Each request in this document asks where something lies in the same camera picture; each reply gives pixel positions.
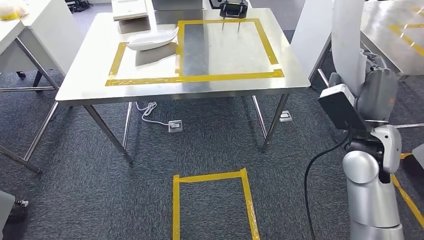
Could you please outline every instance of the yellow tape square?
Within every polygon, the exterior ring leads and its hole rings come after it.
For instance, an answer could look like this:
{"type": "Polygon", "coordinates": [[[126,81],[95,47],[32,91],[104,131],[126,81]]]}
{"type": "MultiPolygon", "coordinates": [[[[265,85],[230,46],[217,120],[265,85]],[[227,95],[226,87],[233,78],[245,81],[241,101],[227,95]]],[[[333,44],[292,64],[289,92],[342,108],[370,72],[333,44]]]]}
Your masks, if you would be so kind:
{"type": "Polygon", "coordinates": [[[198,176],[180,177],[180,175],[174,175],[172,185],[172,240],[180,240],[180,183],[198,183],[234,178],[241,178],[252,240],[260,240],[246,168],[240,171],[198,176]]]}
{"type": "Polygon", "coordinates": [[[236,73],[236,74],[214,74],[214,75],[183,75],[183,54],[184,54],[184,37],[185,25],[193,24],[217,24],[217,23],[253,23],[259,35],[263,49],[271,65],[278,66],[278,60],[268,40],[267,34],[261,24],[259,18],[244,18],[244,19],[216,19],[216,20],[180,20],[178,21],[179,31],[177,34],[178,44],[176,46],[175,55],[178,56],[176,63],[177,68],[175,77],[157,77],[157,78],[136,78],[136,79],[119,79],[117,78],[118,69],[121,65],[124,51],[127,46],[126,42],[120,42],[109,71],[109,76],[105,86],[120,86],[120,85],[143,85],[143,84],[161,84],[161,83],[195,83],[195,82],[211,82],[224,80],[243,80],[243,79],[266,79],[266,78],[282,78],[284,77],[283,70],[278,68],[269,72],[252,72],[252,73],[236,73]]]}

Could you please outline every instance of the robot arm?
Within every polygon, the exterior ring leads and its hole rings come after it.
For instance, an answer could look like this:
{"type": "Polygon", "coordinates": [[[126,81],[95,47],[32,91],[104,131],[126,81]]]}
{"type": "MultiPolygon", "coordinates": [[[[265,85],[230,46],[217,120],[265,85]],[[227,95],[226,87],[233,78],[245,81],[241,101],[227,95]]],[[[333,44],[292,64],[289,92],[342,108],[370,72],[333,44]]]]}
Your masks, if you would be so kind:
{"type": "Polygon", "coordinates": [[[351,240],[403,240],[391,181],[401,136],[388,124],[400,76],[360,48],[364,0],[334,0],[331,46],[336,73],[319,103],[338,129],[352,130],[343,158],[351,240]]]}

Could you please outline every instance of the metal frame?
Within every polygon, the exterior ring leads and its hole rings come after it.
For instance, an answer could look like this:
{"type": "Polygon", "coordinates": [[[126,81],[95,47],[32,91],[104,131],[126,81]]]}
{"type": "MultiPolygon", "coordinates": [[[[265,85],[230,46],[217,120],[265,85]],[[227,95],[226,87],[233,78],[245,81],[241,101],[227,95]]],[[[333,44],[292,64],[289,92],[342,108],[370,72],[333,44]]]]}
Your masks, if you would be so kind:
{"type": "MultiPolygon", "coordinates": [[[[278,103],[278,106],[275,110],[275,115],[272,118],[271,125],[269,129],[267,130],[264,123],[264,118],[262,117],[261,109],[259,108],[258,100],[255,95],[252,95],[253,105],[256,109],[256,114],[259,119],[260,123],[260,129],[262,130],[264,142],[261,148],[261,151],[264,153],[270,143],[271,139],[273,138],[274,132],[276,130],[277,123],[279,122],[281,112],[286,107],[287,100],[289,99],[289,94],[283,94],[281,96],[281,99],[278,103]]],[[[115,148],[118,150],[118,152],[129,162],[132,163],[133,159],[127,152],[127,142],[128,142],[128,133],[130,130],[130,122],[131,122],[131,113],[133,109],[133,102],[128,103],[128,108],[126,112],[126,120],[125,120],[125,129],[123,133],[123,139],[122,144],[119,142],[117,137],[114,135],[114,133],[109,129],[108,125],[105,123],[105,121],[102,119],[102,117],[99,115],[99,113],[96,111],[96,109],[93,107],[93,105],[85,105],[85,110],[90,114],[90,116],[93,118],[93,120],[97,123],[97,125],[100,127],[100,129],[103,131],[104,134],[106,134],[107,138],[112,142],[112,144],[115,146],[115,148]]]]}
{"type": "MultiPolygon", "coordinates": [[[[310,86],[312,87],[312,84],[315,80],[315,77],[319,75],[321,77],[321,80],[324,82],[324,84],[329,87],[329,81],[327,80],[326,76],[323,73],[323,70],[321,70],[321,67],[323,66],[324,60],[327,58],[328,53],[331,50],[331,36],[329,37],[329,40],[325,43],[325,46],[323,48],[322,53],[319,56],[319,59],[316,61],[316,65],[313,68],[313,71],[310,74],[309,80],[310,86]]],[[[422,128],[424,127],[424,123],[415,123],[415,124],[403,124],[403,125],[396,125],[394,126],[397,129],[413,129],[413,128],[422,128]]]]}
{"type": "MultiPolygon", "coordinates": [[[[22,41],[17,37],[14,42],[18,45],[18,47],[23,51],[23,53],[29,58],[29,60],[34,64],[34,66],[38,69],[38,71],[47,79],[47,81],[51,84],[51,86],[38,86],[38,87],[13,87],[13,88],[0,88],[0,93],[8,93],[8,92],[26,92],[26,91],[51,91],[51,90],[59,90],[59,85],[50,77],[50,75],[47,73],[47,71],[41,66],[41,64],[36,60],[34,55],[28,50],[28,48],[22,43],[22,41]]],[[[7,148],[0,145],[0,154],[3,154],[10,159],[24,165],[29,170],[33,171],[34,173],[40,174],[42,171],[40,168],[34,166],[30,163],[30,158],[33,155],[37,145],[40,142],[41,137],[43,136],[47,125],[49,124],[50,120],[52,119],[53,115],[55,114],[56,108],[58,107],[58,102],[55,101],[53,106],[51,107],[50,111],[48,112],[47,117],[44,119],[41,128],[38,130],[37,134],[35,135],[34,140],[32,141],[31,145],[29,146],[28,151],[26,152],[25,156],[22,158],[18,156],[17,154],[13,153],[12,151],[8,150],[7,148]]]]}

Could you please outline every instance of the white cable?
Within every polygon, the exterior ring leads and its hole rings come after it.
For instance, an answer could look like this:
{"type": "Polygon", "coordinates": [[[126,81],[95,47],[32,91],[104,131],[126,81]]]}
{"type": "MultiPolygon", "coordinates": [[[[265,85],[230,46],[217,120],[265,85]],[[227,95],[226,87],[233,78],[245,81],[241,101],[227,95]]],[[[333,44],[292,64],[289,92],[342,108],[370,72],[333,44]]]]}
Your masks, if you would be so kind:
{"type": "Polygon", "coordinates": [[[144,111],[143,115],[141,116],[141,119],[143,121],[146,121],[146,122],[149,122],[149,123],[154,123],[154,124],[162,124],[162,125],[165,125],[165,126],[169,126],[169,124],[167,124],[167,123],[163,123],[163,122],[160,122],[160,121],[151,121],[151,120],[145,119],[145,116],[149,116],[152,113],[153,109],[155,109],[156,106],[158,105],[155,101],[149,102],[147,107],[145,107],[145,108],[139,108],[138,102],[135,102],[135,105],[137,106],[137,109],[139,111],[144,111]]]}

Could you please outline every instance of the yellow tape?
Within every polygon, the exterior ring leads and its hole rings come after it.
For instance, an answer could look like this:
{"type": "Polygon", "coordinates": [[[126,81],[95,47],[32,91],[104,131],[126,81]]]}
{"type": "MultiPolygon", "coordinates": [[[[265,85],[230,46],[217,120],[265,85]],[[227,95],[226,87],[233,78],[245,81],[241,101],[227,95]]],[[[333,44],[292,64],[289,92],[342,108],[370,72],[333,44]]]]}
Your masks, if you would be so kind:
{"type": "Polygon", "coordinates": [[[408,157],[408,156],[410,156],[410,155],[412,155],[412,153],[411,153],[411,152],[408,152],[408,153],[401,153],[401,154],[400,154],[400,159],[404,159],[404,158],[406,158],[406,157],[408,157]]]}
{"type": "Polygon", "coordinates": [[[424,17],[424,7],[416,7],[413,10],[416,14],[419,14],[421,15],[421,17],[424,17]]]}
{"type": "Polygon", "coordinates": [[[158,77],[158,78],[135,78],[135,79],[116,79],[119,66],[124,55],[126,42],[121,42],[115,54],[112,66],[109,71],[109,77],[105,86],[121,86],[121,85],[143,85],[143,84],[163,84],[163,83],[191,83],[191,82],[211,82],[224,80],[243,80],[243,79],[266,79],[266,78],[282,78],[284,73],[282,69],[275,69],[272,72],[253,72],[253,73],[236,73],[236,74],[218,74],[218,75],[195,75],[183,76],[184,66],[184,37],[185,25],[192,24],[216,24],[216,23],[254,23],[263,48],[268,56],[271,65],[278,65],[278,60],[268,40],[267,34],[261,24],[259,18],[243,18],[243,19],[215,19],[215,20],[181,20],[178,21],[178,46],[175,50],[176,55],[176,77],[158,77]]]}
{"type": "Polygon", "coordinates": [[[9,15],[0,16],[0,19],[4,19],[4,20],[15,20],[15,19],[19,19],[19,15],[18,15],[17,12],[14,12],[14,13],[9,14],[9,15]]]}
{"type": "Polygon", "coordinates": [[[401,185],[399,184],[398,179],[396,178],[396,176],[393,174],[391,176],[391,180],[393,181],[393,184],[396,186],[396,188],[399,190],[400,195],[402,196],[402,198],[405,200],[406,204],[408,205],[408,207],[411,209],[413,215],[415,216],[415,218],[418,220],[419,224],[421,225],[422,229],[424,230],[424,218],[423,215],[421,215],[420,210],[418,210],[418,207],[415,205],[415,203],[412,201],[412,199],[410,198],[410,196],[407,194],[407,192],[401,187],[401,185]]]}
{"type": "Polygon", "coordinates": [[[267,79],[284,77],[281,69],[271,72],[238,73],[222,75],[195,75],[195,76],[176,76],[164,78],[139,78],[139,79],[108,79],[106,86],[121,85],[140,85],[140,84],[163,84],[163,83],[196,83],[212,82],[224,80],[242,80],[242,79],[267,79]]]}
{"type": "Polygon", "coordinates": [[[246,168],[243,168],[240,171],[205,174],[198,176],[180,177],[180,175],[174,175],[172,194],[172,240],[180,240],[180,183],[198,183],[234,178],[241,178],[252,240],[260,240],[255,210],[253,207],[251,188],[249,186],[248,172],[246,171],[246,168]]]}
{"type": "Polygon", "coordinates": [[[260,240],[258,225],[256,223],[255,210],[253,208],[251,187],[249,186],[248,172],[246,171],[246,168],[243,168],[240,172],[241,183],[243,184],[244,199],[246,200],[247,216],[249,217],[252,240],[260,240]]]}
{"type": "Polygon", "coordinates": [[[408,36],[401,32],[401,29],[417,29],[424,28],[424,24],[405,24],[405,25],[389,25],[388,26],[394,33],[400,36],[406,43],[408,43],[417,53],[424,56],[424,49],[416,42],[412,41],[408,36]]]}
{"type": "Polygon", "coordinates": [[[180,240],[180,175],[173,176],[172,191],[172,240],[180,240]]]}
{"type": "Polygon", "coordinates": [[[118,49],[116,50],[115,58],[113,59],[112,66],[110,67],[109,79],[113,79],[117,75],[119,66],[121,65],[122,57],[124,56],[126,46],[126,42],[120,42],[118,44],[118,49]]]}
{"type": "Polygon", "coordinates": [[[235,179],[241,178],[242,174],[240,171],[233,172],[225,172],[225,173],[214,173],[214,174],[206,174],[206,175],[198,175],[198,176],[187,176],[181,177],[179,179],[180,183],[197,183],[197,182],[206,182],[206,181],[215,181],[215,180],[223,180],[223,179],[235,179]]]}

